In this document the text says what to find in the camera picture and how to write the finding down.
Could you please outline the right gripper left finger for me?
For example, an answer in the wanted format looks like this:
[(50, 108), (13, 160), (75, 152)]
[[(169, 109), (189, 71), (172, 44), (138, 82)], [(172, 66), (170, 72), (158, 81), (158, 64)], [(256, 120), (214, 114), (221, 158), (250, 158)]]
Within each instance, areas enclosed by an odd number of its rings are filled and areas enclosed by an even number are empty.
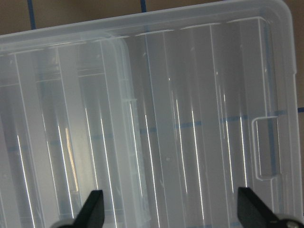
[(93, 190), (76, 218), (55, 222), (52, 228), (102, 228), (105, 222), (104, 195)]

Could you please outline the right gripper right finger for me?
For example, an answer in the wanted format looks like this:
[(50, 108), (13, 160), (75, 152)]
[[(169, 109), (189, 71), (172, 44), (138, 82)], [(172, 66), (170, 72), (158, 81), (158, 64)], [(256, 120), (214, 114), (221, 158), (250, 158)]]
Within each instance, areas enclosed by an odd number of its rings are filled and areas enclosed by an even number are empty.
[(249, 187), (237, 191), (237, 218), (244, 228), (302, 228), (292, 218), (279, 218)]

